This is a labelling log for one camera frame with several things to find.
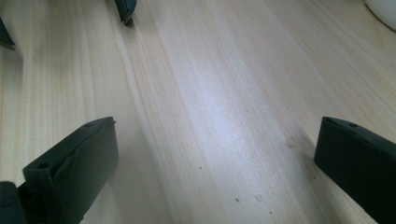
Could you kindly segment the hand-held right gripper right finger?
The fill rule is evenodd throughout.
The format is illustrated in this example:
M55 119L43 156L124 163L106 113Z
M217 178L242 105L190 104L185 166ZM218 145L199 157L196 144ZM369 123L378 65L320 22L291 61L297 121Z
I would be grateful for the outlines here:
M314 162L378 224L396 224L396 144L358 124L324 117Z

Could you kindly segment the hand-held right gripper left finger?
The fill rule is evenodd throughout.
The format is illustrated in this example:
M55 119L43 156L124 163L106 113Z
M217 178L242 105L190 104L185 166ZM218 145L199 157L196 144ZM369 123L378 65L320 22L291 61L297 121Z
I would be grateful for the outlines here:
M79 224L118 165L115 120L82 125L23 168L39 224Z

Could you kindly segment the white pedal trash bin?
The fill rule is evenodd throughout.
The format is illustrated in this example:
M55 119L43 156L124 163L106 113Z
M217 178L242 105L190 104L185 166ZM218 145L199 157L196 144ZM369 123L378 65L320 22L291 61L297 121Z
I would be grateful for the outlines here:
M365 4L381 22L396 31L396 0L365 0Z

